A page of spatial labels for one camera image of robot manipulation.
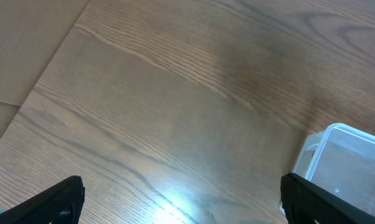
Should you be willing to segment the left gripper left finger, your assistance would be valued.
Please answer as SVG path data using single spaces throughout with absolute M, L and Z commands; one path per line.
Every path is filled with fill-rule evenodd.
M 78 224 L 84 200 L 82 178 L 73 175 L 0 213 L 0 224 Z

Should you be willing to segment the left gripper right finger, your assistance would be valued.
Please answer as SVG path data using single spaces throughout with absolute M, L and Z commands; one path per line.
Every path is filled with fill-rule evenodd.
M 374 216 L 292 172 L 282 176 L 280 193 L 289 224 L 375 224 Z

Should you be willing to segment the clear plastic container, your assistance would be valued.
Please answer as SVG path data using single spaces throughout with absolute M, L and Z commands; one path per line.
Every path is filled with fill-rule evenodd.
M 306 138 L 292 172 L 375 217 L 375 136 L 332 124 Z

